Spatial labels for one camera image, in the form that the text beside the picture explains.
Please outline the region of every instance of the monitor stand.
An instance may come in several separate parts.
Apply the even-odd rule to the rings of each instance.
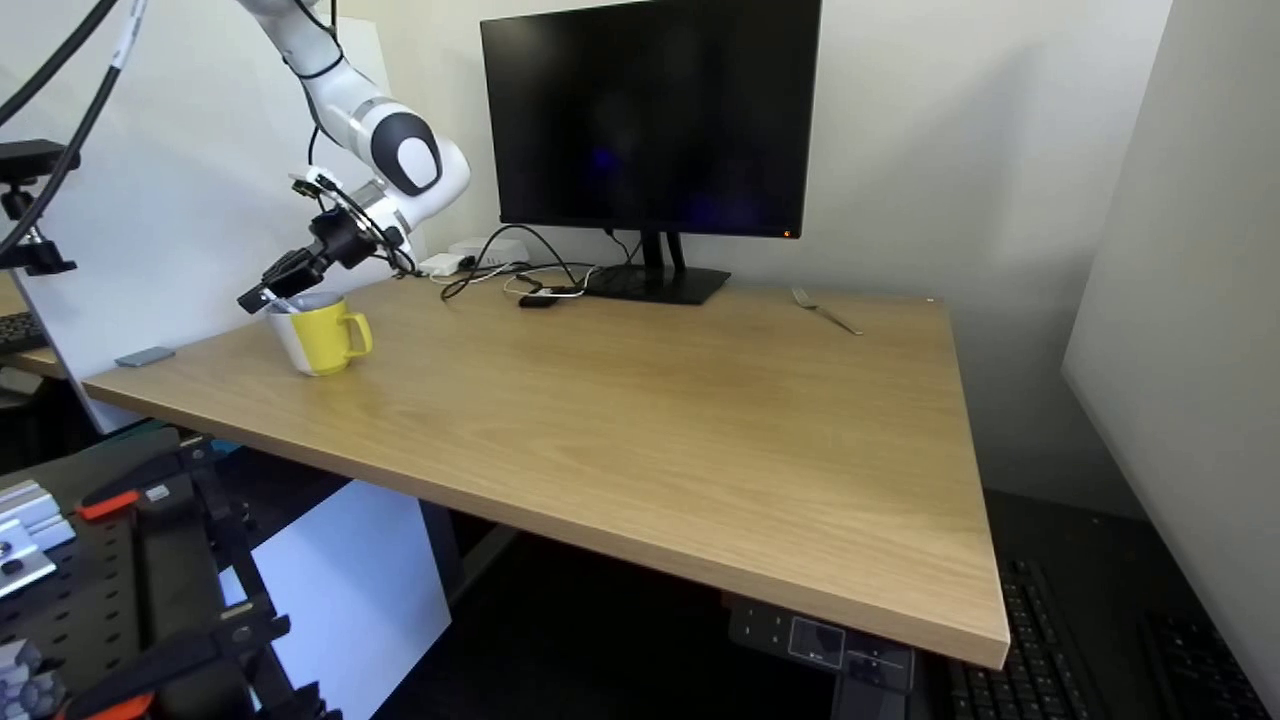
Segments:
[[[705,305],[715,297],[730,281],[730,271],[715,267],[685,267],[685,244],[682,230],[669,230],[669,257],[660,230],[642,230],[643,262],[614,262],[598,267],[588,297],[614,297],[614,300],[642,300],[642,305]]]

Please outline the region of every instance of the cable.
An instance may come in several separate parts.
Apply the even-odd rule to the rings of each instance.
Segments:
[[[444,300],[444,305],[455,300],[463,289],[472,289],[472,284],[482,281],[489,247],[491,247],[502,235],[508,235],[508,230],[529,230],[533,238],[540,238],[540,244],[556,257],[556,267],[561,267],[561,271],[569,276],[569,284],[574,284],[574,289],[556,289],[556,292],[583,292],[583,289],[588,289],[593,271],[574,276],[574,262],[556,250],[556,244],[552,244],[543,230],[536,230],[533,224],[502,224],[502,226],[489,230],[489,238],[482,244],[477,267],[441,289],[441,300]]]
[[[638,261],[638,250],[642,250],[642,244],[626,244],[626,238],[615,238],[615,230],[614,226],[603,226],[603,235],[626,250],[626,262],[633,262]]]
[[[53,46],[53,55],[0,104],[0,126],[44,93],[44,84],[86,46],[112,7],[116,0],[99,0],[86,12],[86,20]]]
[[[333,72],[339,58],[347,58],[347,46],[345,46],[345,38],[335,36],[335,0],[328,3],[328,25],[321,25],[321,16],[304,3],[304,0],[293,0],[317,26],[323,26],[323,36],[335,44],[335,58],[333,65],[323,65],[321,72],[311,72],[311,76],[298,76],[298,81],[317,81],[317,76],[323,76],[323,72]],[[311,117],[311,134],[310,134],[310,163],[317,163],[317,143],[321,143],[321,111],[317,111],[317,104],[311,104],[311,94],[310,94],[310,86],[304,86],[304,100],[310,100],[310,117]]]
[[[8,257],[44,215],[44,209],[53,205],[53,194],[65,189],[68,173],[73,173],[73,160],[79,156],[86,140],[93,134],[97,126],[97,117],[107,106],[112,93],[116,93],[116,81],[131,55],[131,44],[135,44],[135,30],[145,26],[145,16],[149,16],[149,0],[131,0],[130,16],[124,16],[124,26],[122,26],[122,38],[116,38],[116,55],[99,81],[99,86],[93,93],[79,124],[76,124],[76,134],[68,140],[68,149],[57,156],[53,173],[50,173],[50,183],[44,193],[29,205],[29,212],[8,226],[8,235],[0,238],[0,257]]]

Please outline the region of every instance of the desk surface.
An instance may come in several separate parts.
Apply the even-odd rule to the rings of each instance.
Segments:
[[[730,289],[705,306],[502,289],[353,297],[376,354],[298,377],[264,325],[87,393],[563,542],[1003,664],[944,306]]]
[[[14,312],[29,312],[29,300],[17,289],[17,281],[8,271],[0,271],[0,315],[14,315]],[[34,371],[34,377],[57,377],[57,379],[65,377],[65,363],[57,359],[53,348],[17,351],[17,354],[5,354],[0,363]]]

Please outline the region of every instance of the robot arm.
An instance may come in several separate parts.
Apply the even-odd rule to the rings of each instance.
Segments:
[[[276,297],[321,284],[333,262],[356,267],[374,250],[387,250],[393,267],[413,271],[409,235],[463,193],[463,152],[356,72],[333,30],[310,12],[311,0],[239,3],[304,84],[321,133],[374,166],[374,183],[359,193],[345,193],[321,166],[298,183],[304,194],[328,205],[311,218],[317,238],[286,250],[264,281],[239,297],[239,306],[259,312]]]

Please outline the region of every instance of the monitor screen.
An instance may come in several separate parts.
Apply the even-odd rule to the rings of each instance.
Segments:
[[[486,20],[503,224],[800,235],[819,0]]]

